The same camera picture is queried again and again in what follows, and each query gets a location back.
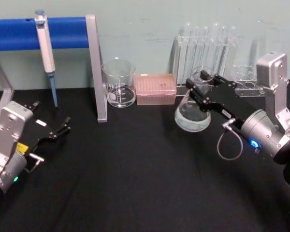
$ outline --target blue pipette tip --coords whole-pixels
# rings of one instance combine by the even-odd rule
[[[48,76],[49,76],[50,86],[52,88],[54,104],[55,104],[55,107],[58,108],[54,73],[48,73]]]

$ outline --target blue metal bar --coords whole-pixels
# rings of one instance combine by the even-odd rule
[[[88,48],[85,17],[48,18],[52,47]],[[0,20],[0,51],[40,49],[33,18]]]

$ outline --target sticker label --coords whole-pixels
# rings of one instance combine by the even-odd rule
[[[228,119],[230,119],[232,117],[232,115],[230,115],[227,111],[222,110],[222,113],[227,116]]]
[[[16,151],[19,152],[20,154],[24,154],[28,150],[28,148],[29,147],[24,144],[17,143]]]
[[[40,124],[41,126],[45,127],[47,124],[41,120],[36,120],[36,123]]]

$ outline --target cable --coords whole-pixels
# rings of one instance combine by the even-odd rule
[[[229,126],[229,124],[231,124],[231,123],[233,123],[233,122],[234,122],[234,121],[232,121],[232,119],[230,119],[230,120],[227,122],[227,124],[224,125],[224,128],[226,128],[227,130],[225,130],[225,131],[222,133],[222,135],[221,135],[221,137],[219,138],[218,143],[217,143],[217,152],[218,152],[219,156],[220,156],[222,159],[227,160],[227,161],[236,160],[236,159],[238,159],[238,158],[241,156],[241,154],[243,153],[243,141],[242,141],[241,137],[240,137],[236,132],[234,132],[233,129]],[[232,133],[233,133],[233,134],[238,138],[238,140],[240,141],[240,144],[241,144],[241,151],[240,151],[240,153],[239,153],[236,157],[233,157],[233,158],[226,158],[226,157],[224,157],[224,156],[221,154],[220,149],[219,149],[219,145],[220,145],[221,139],[222,139],[222,137],[224,136],[224,134],[225,134],[226,132],[228,132],[228,131],[231,131],[231,132],[232,132]]]

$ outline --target pipette tip box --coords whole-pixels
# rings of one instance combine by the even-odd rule
[[[140,74],[134,79],[138,105],[172,105],[176,98],[173,74]]]

